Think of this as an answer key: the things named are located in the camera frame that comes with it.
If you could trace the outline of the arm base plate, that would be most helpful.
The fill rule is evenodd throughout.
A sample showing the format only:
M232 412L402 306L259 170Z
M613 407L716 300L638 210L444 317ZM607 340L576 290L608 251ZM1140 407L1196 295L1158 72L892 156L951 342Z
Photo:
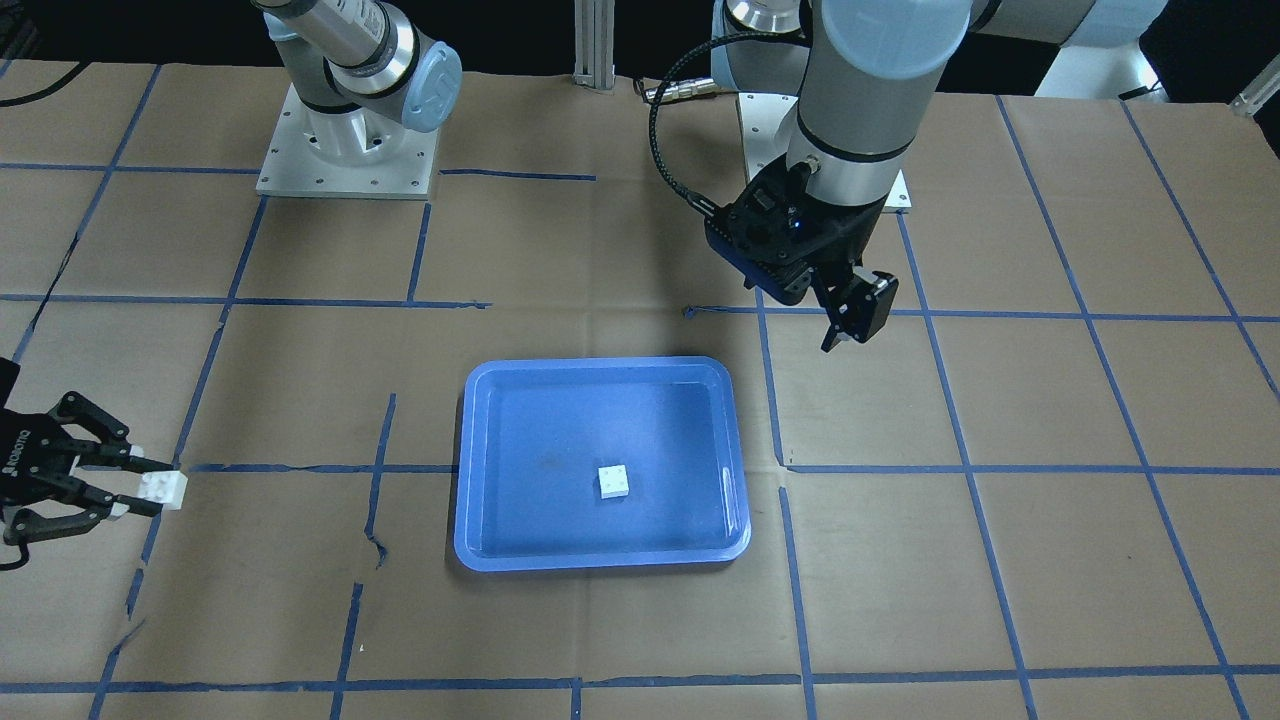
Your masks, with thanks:
M746 179L777 158L815 160L806 192L822 202L855 208L884 200L884 210L909 211L911 196L902 173L905 152L881 161L851 161L809 140L800 129L796 99L782 94L739 94L739 119Z
M362 108L320 113L289 87L255 188L269 197L426 201L438 140Z

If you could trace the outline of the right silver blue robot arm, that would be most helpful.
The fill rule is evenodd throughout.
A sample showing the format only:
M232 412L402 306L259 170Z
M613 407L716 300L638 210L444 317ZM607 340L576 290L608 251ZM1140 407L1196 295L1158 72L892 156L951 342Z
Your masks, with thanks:
M264 197L424 200L457 104L458 54L385 1L259 1L291 77L256 183ZM186 474L69 391L46 413L3 410L3 543L82 536L178 510Z

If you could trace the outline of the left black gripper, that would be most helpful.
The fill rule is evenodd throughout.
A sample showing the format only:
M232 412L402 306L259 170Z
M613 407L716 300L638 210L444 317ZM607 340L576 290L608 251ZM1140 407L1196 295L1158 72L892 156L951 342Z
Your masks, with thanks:
M863 254L884 208L844 208L813 199L814 170L773 160L731 204L705 219L708 243L776 301L794 306L809 288L829 320L824 354L846 341L867 343L886 324L899 278L872 272Z

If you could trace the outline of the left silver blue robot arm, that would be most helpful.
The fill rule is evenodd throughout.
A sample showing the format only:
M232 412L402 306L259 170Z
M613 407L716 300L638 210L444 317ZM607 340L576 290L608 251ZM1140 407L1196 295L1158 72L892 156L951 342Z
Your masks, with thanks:
M947 63L968 35L1055 47L1137 40L1162 1L718 1L713 35L685 53L649 101L662 179L704 219L708 243L786 306L814 293L831 351L887 322L899 279L863 254ZM703 54L740 94L785 94L780 150L727 204L669 172L658 141L663 94Z

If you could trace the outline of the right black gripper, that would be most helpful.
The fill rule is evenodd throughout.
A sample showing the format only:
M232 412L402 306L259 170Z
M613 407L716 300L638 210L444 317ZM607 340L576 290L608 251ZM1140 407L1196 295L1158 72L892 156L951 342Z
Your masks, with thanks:
M155 518L159 502L108 492L74 477L77 462L129 473L174 471L128 443L129 427L83 395L68 392L47 413L3 411L3 542L84 534L108 518Z

